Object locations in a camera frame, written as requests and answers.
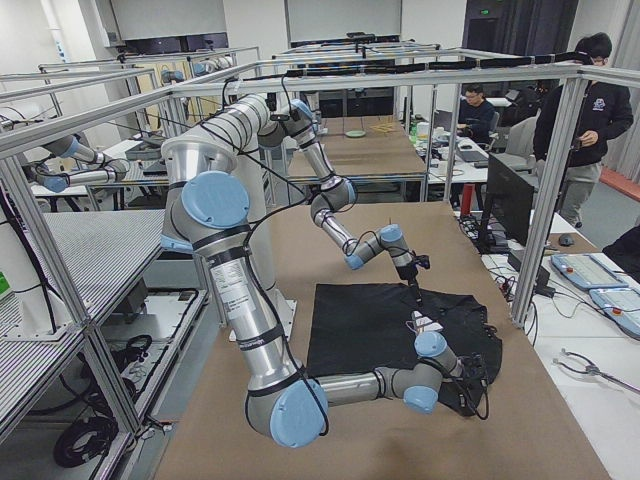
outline black hair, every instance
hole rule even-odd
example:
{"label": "black hair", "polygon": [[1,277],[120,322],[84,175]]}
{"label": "black hair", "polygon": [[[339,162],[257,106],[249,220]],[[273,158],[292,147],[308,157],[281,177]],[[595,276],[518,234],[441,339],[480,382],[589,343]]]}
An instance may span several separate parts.
{"label": "black hair", "polygon": [[480,85],[479,83],[472,83],[470,85],[467,85],[464,91],[472,92],[472,93],[484,93],[484,90],[482,89],[482,85]]}
{"label": "black hair", "polygon": [[604,32],[582,37],[575,48],[576,52],[586,53],[591,58],[609,58],[611,50],[613,50],[613,44],[611,43],[609,35]]}

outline brown table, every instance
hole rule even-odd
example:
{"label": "brown table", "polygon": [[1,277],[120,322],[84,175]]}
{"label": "brown table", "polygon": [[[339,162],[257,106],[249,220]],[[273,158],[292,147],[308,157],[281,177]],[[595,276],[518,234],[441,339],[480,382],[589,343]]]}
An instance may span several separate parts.
{"label": "brown table", "polygon": [[[304,359],[316,283],[396,282],[380,255],[351,272],[339,249],[297,207],[271,220],[278,285],[298,300],[292,349]],[[354,233],[399,223],[411,248],[431,256],[423,288],[472,293],[489,309],[504,341],[500,375],[482,422],[438,405],[420,416],[400,400],[331,408],[331,431],[289,450],[257,433],[243,414],[246,370],[237,347],[218,336],[189,407],[159,466],[176,479],[527,479],[597,480],[609,476],[545,372],[448,205],[356,205],[341,215]]]}
{"label": "brown table", "polygon": [[[391,125],[392,131],[372,127]],[[329,132],[320,137],[327,158],[339,175],[355,182],[422,181],[424,162],[392,116],[328,118],[323,122]],[[350,130],[364,130],[362,138],[348,138]],[[313,169],[300,151],[296,151],[288,169],[295,183],[318,182]]]}

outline computer mouse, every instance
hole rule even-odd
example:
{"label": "computer mouse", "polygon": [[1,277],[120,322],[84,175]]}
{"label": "computer mouse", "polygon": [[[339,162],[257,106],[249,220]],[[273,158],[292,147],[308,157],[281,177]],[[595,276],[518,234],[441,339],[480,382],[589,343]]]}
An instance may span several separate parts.
{"label": "computer mouse", "polygon": [[573,240],[573,237],[570,233],[563,233],[562,235],[560,235],[560,238],[558,238],[558,244],[563,247],[570,247],[574,243],[576,242]]}

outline roller blind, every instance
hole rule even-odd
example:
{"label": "roller blind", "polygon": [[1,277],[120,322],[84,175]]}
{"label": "roller blind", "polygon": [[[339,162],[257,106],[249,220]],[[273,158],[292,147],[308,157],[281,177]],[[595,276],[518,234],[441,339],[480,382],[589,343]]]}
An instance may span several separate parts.
{"label": "roller blind", "polygon": [[222,0],[111,0],[124,40],[226,32]]}
{"label": "roller blind", "polygon": [[399,35],[401,0],[288,0],[292,42],[343,38],[347,32]]}

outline dark hoodie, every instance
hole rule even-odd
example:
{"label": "dark hoodie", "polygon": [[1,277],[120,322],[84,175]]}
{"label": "dark hoodie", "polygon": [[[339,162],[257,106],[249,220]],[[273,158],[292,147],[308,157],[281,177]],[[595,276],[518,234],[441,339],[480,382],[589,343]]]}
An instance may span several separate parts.
{"label": "dark hoodie", "polygon": [[[533,137],[533,153],[537,159],[547,158],[561,94],[561,86],[553,90],[540,112]],[[598,133],[598,141],[590,147],[574,151],[570,155],[569,166],[578,167],[599,162],[607,153],[607,140],[622,135],[632,123],[633,113],[627,87],[601,82],[591,85],[575,136],[579,137],[587,130],[593,130]]]}

